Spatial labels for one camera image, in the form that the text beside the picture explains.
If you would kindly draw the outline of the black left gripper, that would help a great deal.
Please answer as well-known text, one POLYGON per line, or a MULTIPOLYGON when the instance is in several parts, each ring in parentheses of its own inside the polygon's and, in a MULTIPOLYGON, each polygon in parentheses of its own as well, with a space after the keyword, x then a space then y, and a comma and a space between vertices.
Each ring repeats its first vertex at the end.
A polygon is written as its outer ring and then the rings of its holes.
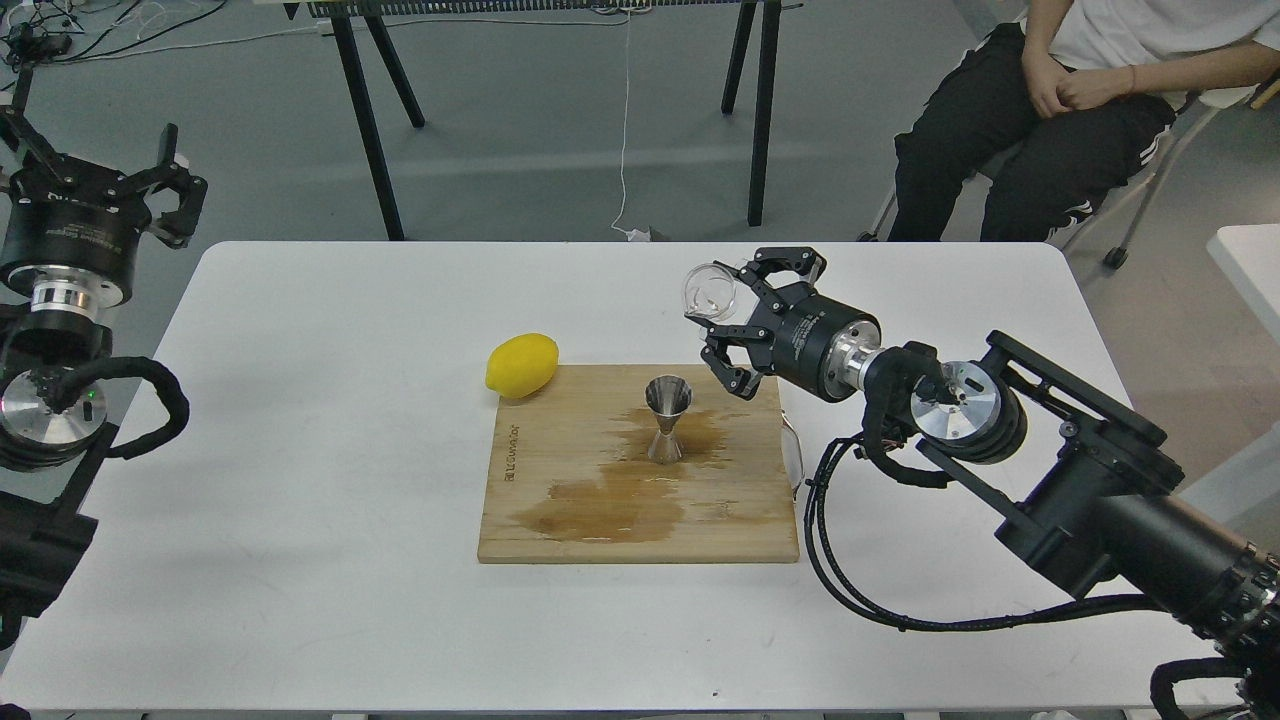
MULTIPOLYGON (((20 65, 14 92, 1 108, 3 142, 19 172, 31 170, 58 190, 76 187, 69 158, 26 118, 35 65, 20 65)), ((58 193, 17 193, 3 241, 3 283, 18 293, 31 293, 38 268, 70 268, 99 278, 111 306, 133 296, 137 247, 150 233, 170 249, 184 249, 195 234, 209 184, 177 160, 178 126, 165 124, 155 167, 119 176, 102 191, 105 206, 58 193), (173 192, 178 205, 154 215, 146 199, 173 192)))

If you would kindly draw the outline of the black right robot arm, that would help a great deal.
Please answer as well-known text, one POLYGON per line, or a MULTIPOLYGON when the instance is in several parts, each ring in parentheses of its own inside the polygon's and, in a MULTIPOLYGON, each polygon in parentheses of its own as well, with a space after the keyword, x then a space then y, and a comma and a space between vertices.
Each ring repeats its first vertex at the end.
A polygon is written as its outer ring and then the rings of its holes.
POLYGON ((1162 429, 1000 331, 975 361, 942 363, 918 342, 886 347, 873 315, 817 291, 824 269, 810 247, 759 249, 741 266, 695 266, 684 305, 731 395, 750 400, 774 375, 827 402, 863 396, 859 432, 832 439, 808 482, 804 542, 831 596, 900 632, 1165 612, 1216 655, 1152 671, 1161 717, 1185 717, 1178 683, 1210 678, 1236 682, 1244 717, 1277 716, 1277 559, 1174 495, 1183 473, 1161 450, 1162 429), (1070 601, 950 623, 876 603, 845 575, 826 524, 847 452, 905 486, 968 488, 1004 518, 997 539, 1070 601))

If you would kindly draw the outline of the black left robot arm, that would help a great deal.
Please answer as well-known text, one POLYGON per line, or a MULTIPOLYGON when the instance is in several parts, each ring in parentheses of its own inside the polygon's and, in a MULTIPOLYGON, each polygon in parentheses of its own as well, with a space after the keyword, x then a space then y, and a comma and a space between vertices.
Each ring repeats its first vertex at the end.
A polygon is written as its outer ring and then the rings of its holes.
POLYGON ((183 249, 207 192, 177 160, 174 124, 156 165, 131 176, 56 151, 26 118, 32 74, 20 68, 3 105, 3 140, 18 161, 3 181, 12 200, 3 283, 24 302, 3 307, 1 456, 13 471, 77 468, 51 502, 3 495, 4 648, 59 597, 90 547, 97 523, 79 509, 102 462, 148 454, 189 420, 174 374, 150 357, 115 356, 102 315, 132 296, 140 237, 183 249), (123 445, 101 388, 120 378, 150 383, 168 414, 123 445))

